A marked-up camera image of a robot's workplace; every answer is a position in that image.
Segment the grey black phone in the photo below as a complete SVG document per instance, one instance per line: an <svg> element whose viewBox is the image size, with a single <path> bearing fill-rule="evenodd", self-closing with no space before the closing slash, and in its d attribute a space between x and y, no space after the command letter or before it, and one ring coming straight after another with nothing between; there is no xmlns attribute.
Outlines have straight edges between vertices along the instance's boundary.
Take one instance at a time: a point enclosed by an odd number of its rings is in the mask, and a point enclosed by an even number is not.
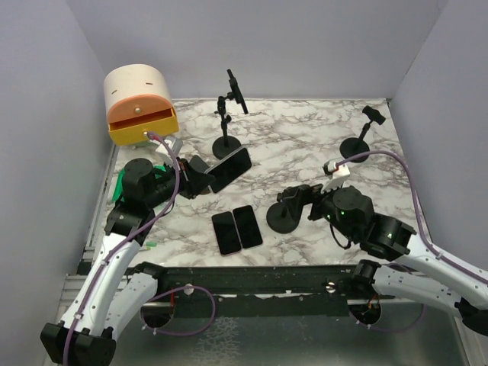
<svg viewBox="0 0 488 366"><path fill-rule="evenodd" d="M263 238L252 206L233 209L233 216L242 247L250 249L260 246Z"/></svg>

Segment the black phone stand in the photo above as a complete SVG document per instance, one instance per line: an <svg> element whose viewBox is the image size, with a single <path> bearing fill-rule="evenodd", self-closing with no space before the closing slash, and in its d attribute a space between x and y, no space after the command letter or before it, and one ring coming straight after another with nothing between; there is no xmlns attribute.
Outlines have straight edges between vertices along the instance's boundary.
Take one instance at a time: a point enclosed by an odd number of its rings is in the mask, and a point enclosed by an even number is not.
<svg viewBox="0 0 488 366"><path fill-rule="evenodd" d="M386 117L378 109L374 109L369 105L363 108L362 113L368 117L369 121L362 127L359 137L349 137L339 147L339 151L345 159L369 152L369 145L364 141L367 132L373 123L382 125L386 120Z"/></svg>

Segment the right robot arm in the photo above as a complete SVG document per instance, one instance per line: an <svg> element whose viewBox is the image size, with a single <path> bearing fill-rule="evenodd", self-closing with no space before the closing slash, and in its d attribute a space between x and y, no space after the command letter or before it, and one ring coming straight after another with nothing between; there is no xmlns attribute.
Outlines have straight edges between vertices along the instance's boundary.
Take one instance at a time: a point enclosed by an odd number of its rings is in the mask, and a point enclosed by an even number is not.
<svg viewBox="0 0 488 366"><path fill-rule="evenodd" d="M309 220L326 220L374 261L362 260L350 280L356 297L403 297L443 309L463 324L487 334L487 272L422 237L397 218L375 213L373 202L356 188L326 193L319 185L301 185L278 194L294 219L311 205Z"/></svg>

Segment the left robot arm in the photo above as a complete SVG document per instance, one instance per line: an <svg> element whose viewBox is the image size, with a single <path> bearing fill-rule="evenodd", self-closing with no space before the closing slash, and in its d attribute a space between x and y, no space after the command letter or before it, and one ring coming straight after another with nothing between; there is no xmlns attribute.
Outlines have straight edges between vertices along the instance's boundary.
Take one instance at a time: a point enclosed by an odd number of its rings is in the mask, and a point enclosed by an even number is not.
<svg viewBox="0 0 488 366"><path fill-rule="evenodd" d="M47 323L40 340L51 361L60 365L108 365L121 333L150 300L163 299L169 283L162 267L144 265L129 283L119 285L129 264L139 253L162 204L168 211L178 195L197 197L214 182L185 159L158 169L145 158L124 166L122 191L104 228L105 235L95 263L76 298L56 324Z"/></svg>

